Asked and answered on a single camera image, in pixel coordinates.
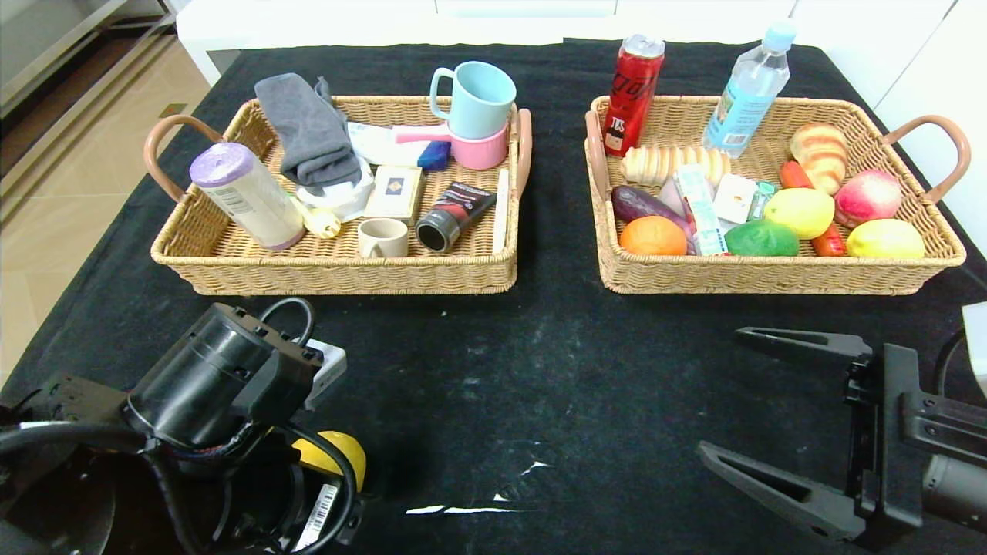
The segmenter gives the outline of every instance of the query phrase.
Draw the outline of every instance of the tile floor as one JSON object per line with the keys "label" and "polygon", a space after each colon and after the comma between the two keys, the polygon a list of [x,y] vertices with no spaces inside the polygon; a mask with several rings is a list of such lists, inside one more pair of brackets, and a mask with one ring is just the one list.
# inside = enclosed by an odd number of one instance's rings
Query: tile floor
{"label": "tile floor", "polygon": [[172,103],[187,104],[188,114],[209,90],[178,40],[168,40],[154,71],[143,71],[79,141],[56,145],[64,157],[4,223],[0,385],[146,173],[141,150],[159,114]]}

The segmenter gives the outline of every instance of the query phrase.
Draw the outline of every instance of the small box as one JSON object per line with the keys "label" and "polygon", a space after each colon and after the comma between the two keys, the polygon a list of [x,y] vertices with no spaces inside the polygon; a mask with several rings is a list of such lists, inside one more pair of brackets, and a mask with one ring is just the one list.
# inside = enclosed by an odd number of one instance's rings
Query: small box
{"label": "small box", "polygon": [[378,166],[363,217],[394,218],[414,225],[421,203],[421,168]]}
{"label": "small box", "polygon": [[775,195],[778,187],[766,181],[757,182],[757,191],[754,192],[754,199],[750,202],[750,212],[747,214],[747,221],[762,219],[764,217],[764,207],[768,205],[768,200]]}
{"label": "small box", "polygon": [[756,191],[757,185],[753,180],[725,174],[720,180],[717,197],[713,200],[717,217],[736,224],[744,223],[750,214],[750,204]]}
{"label": "small box", "polygon": [[720,219],[713,208],[706,171],[699,164],[680,166],[675,172],[675,187],[682,197],[686,219],[693,230],[696,254],[717,256],[726,254],[726,241],[720,229]]}

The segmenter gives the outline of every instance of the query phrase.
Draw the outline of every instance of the red can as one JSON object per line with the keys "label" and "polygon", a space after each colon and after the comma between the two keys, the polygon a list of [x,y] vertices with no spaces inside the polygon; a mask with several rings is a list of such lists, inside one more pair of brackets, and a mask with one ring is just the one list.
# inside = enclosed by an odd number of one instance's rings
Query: red can
{"label": "red can", "polygon": [[607,154],[624,156],[629,148],[638,146],[664,60],[663,40],[645,35],[624,39],[610,89],[610,109],[603,122],[603,149]]}

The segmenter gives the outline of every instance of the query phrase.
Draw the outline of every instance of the bread roll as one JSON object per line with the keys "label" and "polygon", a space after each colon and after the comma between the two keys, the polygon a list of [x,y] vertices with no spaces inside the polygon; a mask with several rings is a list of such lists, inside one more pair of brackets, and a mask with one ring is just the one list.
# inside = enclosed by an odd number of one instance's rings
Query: bread roll
{"label": "bread roll", "polygon": [[698,146],[642,146],[631,148],[621,162],[621,171],[631,183],[663,185],[682,164],[700,164],[714,186],[730,171],[730,159],[719,150]]}
{"label": "bread roll", "polygon": [[847,137],[843,132],[827,123],[807,123],[792,135],[789,148],[812,186],[836,195],[847,175]]}

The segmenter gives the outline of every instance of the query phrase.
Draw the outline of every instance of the gray cloth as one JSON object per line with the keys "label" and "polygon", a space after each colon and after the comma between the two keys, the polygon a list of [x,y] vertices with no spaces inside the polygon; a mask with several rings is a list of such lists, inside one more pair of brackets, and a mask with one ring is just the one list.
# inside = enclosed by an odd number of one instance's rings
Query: gray cloth
{"label": "gray cloth", "polygon": [[325,79],[319,77],[313,89],[299,75],[284,73],[258,81],[254,92],[284,146],[284,177],[316,195],[322,187],[359,182],[346,115],[333,108]]}

